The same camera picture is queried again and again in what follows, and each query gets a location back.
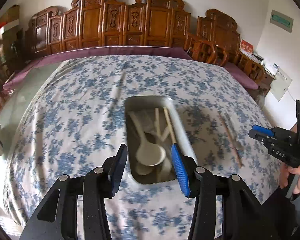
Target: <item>finger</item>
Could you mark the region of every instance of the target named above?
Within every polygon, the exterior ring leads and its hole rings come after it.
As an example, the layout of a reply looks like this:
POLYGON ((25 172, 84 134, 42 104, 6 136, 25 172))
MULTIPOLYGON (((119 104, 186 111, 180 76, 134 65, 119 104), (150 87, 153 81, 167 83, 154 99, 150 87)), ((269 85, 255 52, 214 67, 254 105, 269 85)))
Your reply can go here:
POLYGON ((300 188, 298 187, 298 185, 294 188, 293 193, 294 193, 295 195, 297 195, 297 194, 300 193, 300 188))
POLYGON ((280 176, 279 176, 280 188, 287 187, 288 177, 289 177, 288 166, 285 163, 283 163, 280 167, 280 176))
POLYGON ((298 168, 288 167, 288 172, 300 176, 300 166, 298 168))

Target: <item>wooden armchair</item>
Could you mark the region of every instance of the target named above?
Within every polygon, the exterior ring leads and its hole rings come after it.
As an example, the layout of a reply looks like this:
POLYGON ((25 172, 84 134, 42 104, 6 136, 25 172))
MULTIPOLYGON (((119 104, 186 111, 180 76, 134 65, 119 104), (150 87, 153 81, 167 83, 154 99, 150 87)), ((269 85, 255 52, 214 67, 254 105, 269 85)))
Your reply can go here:
POLYGON ((211 41, 187 33, 183 49, 195 61, 213 64, 217 58, 217 50, 211 41))
POLYGON ((217 47, 217 56, 213 62, 213 65, 224 67, 229 60, 229 53, 225 47, 219 46, 217 44, 215 44, 215 46, 217 47))

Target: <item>purple blanket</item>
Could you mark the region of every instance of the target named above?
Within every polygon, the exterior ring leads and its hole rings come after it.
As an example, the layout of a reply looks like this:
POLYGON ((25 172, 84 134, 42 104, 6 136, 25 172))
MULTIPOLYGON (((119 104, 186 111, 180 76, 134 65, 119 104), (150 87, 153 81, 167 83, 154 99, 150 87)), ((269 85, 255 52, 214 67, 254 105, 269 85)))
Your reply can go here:
POLYGON ((192 60, 191 57, 186 54, 183 48, 108 46, 65 51, 31 61, 21 72, 17 73, 12 80, 3 85, 3 93, 8 94, 8 91, 15 89, 23 81, 26 75, 34 68, 43 67, 48 64, 73 58, 107 55, 149 55, 192 60))

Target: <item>wooden cabinet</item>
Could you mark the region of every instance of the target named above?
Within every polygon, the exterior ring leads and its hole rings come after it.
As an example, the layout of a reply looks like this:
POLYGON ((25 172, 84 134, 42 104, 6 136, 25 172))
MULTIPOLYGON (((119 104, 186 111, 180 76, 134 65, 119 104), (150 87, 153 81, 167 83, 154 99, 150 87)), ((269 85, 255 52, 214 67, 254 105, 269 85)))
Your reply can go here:
POLYGON ((274 75, 272 75, 271 73, 269 73, 268 71, 266 71, 266 74, 264 75, 263 79, 258 84, 259 87, 262 89, 265 96, 270 91, 270 88, 271 88, 270 85, 273 80, 276 80, 276 77, 274 75))
POLYGON ((251 58, 243 54, 241 51, 239 51, 237 58, 238 62, 235 62, 237 67, 240 68, 257 85, 259 85, 266 74, 263 65, 254 62, 251 58))

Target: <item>metal screw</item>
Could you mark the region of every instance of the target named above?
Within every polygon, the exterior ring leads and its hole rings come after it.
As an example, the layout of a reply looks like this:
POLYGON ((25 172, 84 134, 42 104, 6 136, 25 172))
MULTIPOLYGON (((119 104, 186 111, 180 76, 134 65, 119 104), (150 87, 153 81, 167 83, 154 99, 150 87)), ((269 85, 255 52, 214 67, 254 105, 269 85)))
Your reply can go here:
POLYGON ((103 173, 103 168, 102 167, 96 167, 94 169, 94 173, 96 173, 96 174, 103 173))
POLYGON ((66 181, 67 179, 68 179, 68 176, 66 174, 61 175, 59 178, 60 181, 66 181))
POLYGON ((240 180, 240 177, 237 175, 237 174, 233 174, 231 176, 231 179, 233 179, 234 181, 239 181, 240 180))
POLYGON ((206 170, 204 169, 204 167, 196 167, 196 168, 195 168, 195 171, 196 171, 197 173, 204 173, 206 170))

